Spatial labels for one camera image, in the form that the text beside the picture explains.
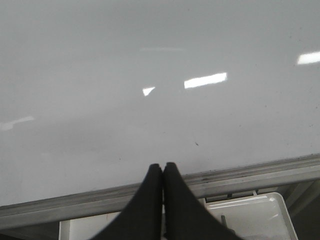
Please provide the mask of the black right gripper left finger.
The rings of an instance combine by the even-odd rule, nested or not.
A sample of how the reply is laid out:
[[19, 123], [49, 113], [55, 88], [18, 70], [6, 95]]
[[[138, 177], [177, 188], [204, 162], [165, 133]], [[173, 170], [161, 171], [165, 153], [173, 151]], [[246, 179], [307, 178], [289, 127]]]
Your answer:
[[162, 230], [162, 170], [151, 164], [129, 203], [94, 240], [160, 240]]

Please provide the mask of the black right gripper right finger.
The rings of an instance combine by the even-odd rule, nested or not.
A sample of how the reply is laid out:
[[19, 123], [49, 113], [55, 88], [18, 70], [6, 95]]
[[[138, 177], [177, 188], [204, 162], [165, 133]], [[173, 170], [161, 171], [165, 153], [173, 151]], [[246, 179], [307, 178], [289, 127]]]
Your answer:
[[165, 227], [168, 240], [239, 240], [194, 196], [178, 167], [168, 162], [162, 173]]

